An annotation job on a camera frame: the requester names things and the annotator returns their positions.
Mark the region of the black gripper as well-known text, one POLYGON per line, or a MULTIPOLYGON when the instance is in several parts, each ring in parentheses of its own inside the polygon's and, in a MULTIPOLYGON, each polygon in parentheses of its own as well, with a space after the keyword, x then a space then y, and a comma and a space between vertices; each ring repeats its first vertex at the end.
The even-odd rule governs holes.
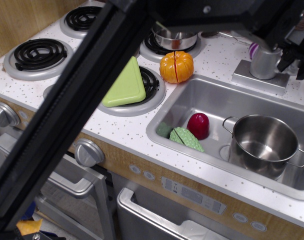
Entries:
MULTIPOLYGON (((240 15, 241 27, 231 32, 274 50, 286 41, 303 17, 304 0, 255 0, 240 15)), ((298 57, 297 49, 285 48, 277 64, 278 71, 285 73, 294 60, 299 60, 298 57)), ((304 60, 299 66, 296 80, 304 80, 304 60)))

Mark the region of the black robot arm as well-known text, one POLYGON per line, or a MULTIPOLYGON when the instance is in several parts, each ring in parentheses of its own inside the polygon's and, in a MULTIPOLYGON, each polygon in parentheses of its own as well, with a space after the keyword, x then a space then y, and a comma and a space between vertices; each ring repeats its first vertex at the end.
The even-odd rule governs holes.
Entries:
POLYGON ((0 233, 12 231, 155 23, 179 32, 235 31, 281 47, 301 0, 110 0, 0 168, 0 233))

